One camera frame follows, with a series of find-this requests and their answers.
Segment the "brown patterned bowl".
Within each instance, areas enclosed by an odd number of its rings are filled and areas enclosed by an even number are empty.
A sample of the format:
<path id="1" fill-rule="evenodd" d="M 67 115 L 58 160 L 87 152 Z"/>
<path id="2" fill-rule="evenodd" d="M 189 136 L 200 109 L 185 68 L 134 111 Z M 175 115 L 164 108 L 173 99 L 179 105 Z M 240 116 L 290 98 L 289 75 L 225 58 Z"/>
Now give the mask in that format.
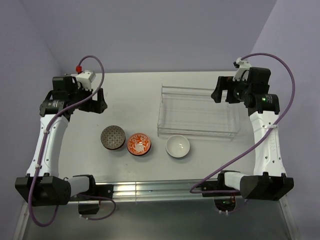
<path id="1" fill-rule="evenodd" d="M 118 150 L 125 144 L 126 134 L 120 126 L 110 125 L 101 132 L 100 141 L 107 150 Z"/>

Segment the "orange floral bowl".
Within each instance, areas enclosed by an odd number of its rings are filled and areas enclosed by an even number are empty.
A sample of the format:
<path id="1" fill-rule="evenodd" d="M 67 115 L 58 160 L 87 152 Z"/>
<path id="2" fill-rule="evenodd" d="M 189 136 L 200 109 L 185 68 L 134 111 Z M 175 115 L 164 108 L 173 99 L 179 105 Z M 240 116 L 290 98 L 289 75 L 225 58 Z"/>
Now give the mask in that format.
<path id="1" fill-rule="evenodd" d="M 140 157 L 151 150 L 152 142 L 145 133 L 135 133 L 129 137 L 126 147 L 130 154 Z"/>

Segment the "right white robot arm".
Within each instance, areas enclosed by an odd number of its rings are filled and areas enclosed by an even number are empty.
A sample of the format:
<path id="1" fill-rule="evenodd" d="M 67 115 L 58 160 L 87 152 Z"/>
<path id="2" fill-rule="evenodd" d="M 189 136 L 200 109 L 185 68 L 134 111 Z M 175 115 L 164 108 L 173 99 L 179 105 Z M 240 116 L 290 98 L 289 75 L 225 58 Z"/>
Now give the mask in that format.
<path id="1" fill-rule="evenodd" d="M 278 201 L 294 187 L 282 162 L 279 130 L 279 98 L 269 93 L 271 71 L 250 67 L 239 70 L 235 76 L 219 76 L 211 94 L 215 103 L 243 103 L 248 110 L 255 144 L 255 165 L 252 175 L 237 171 L 223 171 L 223 178 L 216 183 L 222 195 L 238 190 L 246 200 Z"/>

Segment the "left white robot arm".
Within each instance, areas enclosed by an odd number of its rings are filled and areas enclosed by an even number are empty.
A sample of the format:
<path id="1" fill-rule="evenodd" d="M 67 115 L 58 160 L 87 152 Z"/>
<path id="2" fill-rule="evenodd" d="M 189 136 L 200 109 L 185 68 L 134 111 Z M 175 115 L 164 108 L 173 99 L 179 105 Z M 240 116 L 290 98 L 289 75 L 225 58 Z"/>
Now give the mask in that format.
<path id="1" fill-rule="evenodd" d="M 96 75 L 85 70 L 79 74 L 56 76 L 52 90 L 39 107 L 40 132 L 36 150 L 24 177 L 15 180 L 15 189 L 33 207 L 66 205 L 80 194 L 86 200 L 96 197 L 98 188 L 91 174 L 59 177 L 59 157 L 63 137 L 75 110 L 101 114 L 107 109 L 103 89 L 91 98 Z M 78 106 L 74 104 L 89 98 Z"/>

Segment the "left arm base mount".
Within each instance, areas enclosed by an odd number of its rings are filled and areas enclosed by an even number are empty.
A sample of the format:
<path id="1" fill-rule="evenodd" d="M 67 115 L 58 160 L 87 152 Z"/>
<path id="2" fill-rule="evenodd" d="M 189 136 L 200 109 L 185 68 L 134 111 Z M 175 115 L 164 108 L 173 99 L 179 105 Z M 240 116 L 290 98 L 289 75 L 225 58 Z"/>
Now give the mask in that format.
<path id="1" fill-rule="evenodd" d="M 98 184 L 93 193 L 80 193 L 72 196 L 68 204 L 77 204 L 78 213 L 83 217 L 98 218 L 97 214 L 102 210 L 104 203 L 110 204 L 108 216 L 116 210 L 113 201 L 114 185 Z"/>

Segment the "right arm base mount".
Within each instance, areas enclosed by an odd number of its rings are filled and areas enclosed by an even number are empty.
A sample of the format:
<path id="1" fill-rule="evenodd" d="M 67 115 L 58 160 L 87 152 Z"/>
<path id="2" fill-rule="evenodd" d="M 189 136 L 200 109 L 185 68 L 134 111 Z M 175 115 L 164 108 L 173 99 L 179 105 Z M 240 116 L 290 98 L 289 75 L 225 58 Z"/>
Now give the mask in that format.
<path id="1" fill-rule="evenodd" d="M 200 185 L 204 198 L 213 198 L 215 208 L 219 213 L 228 214 L 236 210 L 236 197 L 240 196 L 239 192 L 231 187 L 225 186 L 223 180 L 209 180 Z"/>

